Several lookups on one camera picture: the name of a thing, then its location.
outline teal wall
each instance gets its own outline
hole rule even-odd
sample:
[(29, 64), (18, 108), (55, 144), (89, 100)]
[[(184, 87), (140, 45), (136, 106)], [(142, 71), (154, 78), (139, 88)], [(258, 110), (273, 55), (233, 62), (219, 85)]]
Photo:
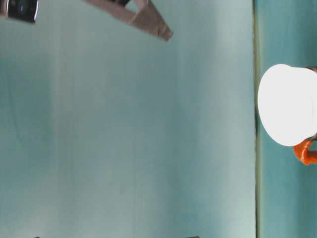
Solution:
[[(317, 2), (256, 0), (257, 83), (272, 65), (317, 64)], [(275, 143), (258, 121), (259, 237), (317, 236), (316, 165)]]
[(251, 2), (154, 3), (0, 21), (0, 237), (255, 237)]

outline black object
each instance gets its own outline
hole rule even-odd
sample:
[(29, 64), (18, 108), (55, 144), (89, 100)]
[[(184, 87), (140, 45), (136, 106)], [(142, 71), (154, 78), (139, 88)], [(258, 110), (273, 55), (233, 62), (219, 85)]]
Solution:
[(8, 0), (8, 17), (35, 23), (38, 5), (38, 0)]
[(126, 6), (128, 4), (128, 2), (130, 2), (130, 0), (111, 0), (111, 2), (120, 4), (122, 6)]

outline teal surface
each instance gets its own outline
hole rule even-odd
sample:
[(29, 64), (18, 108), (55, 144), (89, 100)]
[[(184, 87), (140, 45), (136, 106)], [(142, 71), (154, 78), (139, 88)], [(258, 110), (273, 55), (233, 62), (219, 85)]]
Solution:
[(251, 2), (154, 3), (0, 20), (0, 237), (255, 237)]
[[(257, 81), (272, 65), (316, 65), (317, 2), (256, 0)], [(317, 236), (317, 167), (275, 143), (258, 122), (260, 238)]]

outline mug handle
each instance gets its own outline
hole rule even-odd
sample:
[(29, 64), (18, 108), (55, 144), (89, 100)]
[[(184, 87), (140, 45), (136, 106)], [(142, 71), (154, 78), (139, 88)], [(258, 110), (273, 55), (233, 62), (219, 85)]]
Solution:
[(309, 151), (314, 139), (306, 139), (293, 147), (296, 157), (304, 164), (317, 164), (317, 151)]

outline light blue table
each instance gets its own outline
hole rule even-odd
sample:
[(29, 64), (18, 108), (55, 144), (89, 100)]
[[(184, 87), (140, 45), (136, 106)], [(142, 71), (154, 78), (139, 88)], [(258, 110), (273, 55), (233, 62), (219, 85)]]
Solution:
[(1, 238), (254, 238), (250, 1), (154, 0), (164, 43), (80, 0), (0, 20)]
[[(317, 64), (317, 2), (256, 0), (257, 84), (272, 65)], [(302, 165), (258, 121), (260, 238), (317, 236), (317, 167)]]

